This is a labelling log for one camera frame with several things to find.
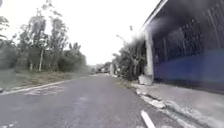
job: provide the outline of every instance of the blue wall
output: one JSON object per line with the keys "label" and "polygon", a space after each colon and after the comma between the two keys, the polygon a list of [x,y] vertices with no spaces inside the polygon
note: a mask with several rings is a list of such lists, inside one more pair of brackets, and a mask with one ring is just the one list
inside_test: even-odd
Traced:
{"label": "blue wall", "polygon": [[155,78],[224,83],[224,50],[164,62]]}

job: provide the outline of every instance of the overcast sky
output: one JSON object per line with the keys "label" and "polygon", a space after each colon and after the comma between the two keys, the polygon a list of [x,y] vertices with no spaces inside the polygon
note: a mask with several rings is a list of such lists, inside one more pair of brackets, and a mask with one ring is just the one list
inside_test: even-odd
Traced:
{"label": "overcast sky", "polygon": [[[3,0],[0,15],[10,22],[7,35],[28,23],[46,0]],[[139,30],[159,0],[52,0],[69,27],[69,38],[81,44],[90,65],[112,59],[123,46],[116,34],[130,39],[129,26]]]}

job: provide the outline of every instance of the grass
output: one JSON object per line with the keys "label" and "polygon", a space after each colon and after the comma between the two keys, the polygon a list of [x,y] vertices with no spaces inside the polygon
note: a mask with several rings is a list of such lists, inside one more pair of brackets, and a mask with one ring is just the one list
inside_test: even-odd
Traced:
{"label": "grass", "polygon": [[122,78],[119,79],[119,82],[117,84],[127,89],[133,89],[133,87],[131,86],[131,81],[128,81]]}
{"label": "grass", "polygon": [[21,72],[15,73],[13,69],[0,71],[0,88],[6,91],[31,86],[40,86],[48,83],[69,80],[88,75],[87,72]]}

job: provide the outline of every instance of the roof overhang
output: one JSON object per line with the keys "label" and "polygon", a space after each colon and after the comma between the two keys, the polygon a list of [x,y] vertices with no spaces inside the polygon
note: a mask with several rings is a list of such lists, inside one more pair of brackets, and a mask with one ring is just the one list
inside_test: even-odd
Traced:
{"label": "roof overhang", "polygon": [[161,38],[201,15],[220,0],[161,0],[149,15],[141,33],[150,32],[153,39]]}

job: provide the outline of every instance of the asphalt road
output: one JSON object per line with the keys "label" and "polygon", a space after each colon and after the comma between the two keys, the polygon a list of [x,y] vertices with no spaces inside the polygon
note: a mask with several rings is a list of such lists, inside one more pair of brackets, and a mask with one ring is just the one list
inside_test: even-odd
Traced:
{"label": "asphalt road", "polygon": [[0,128],[145,127],[143,109],[157,128],[181,128],[118,83],[118,78],[96,75],[0,95]]}

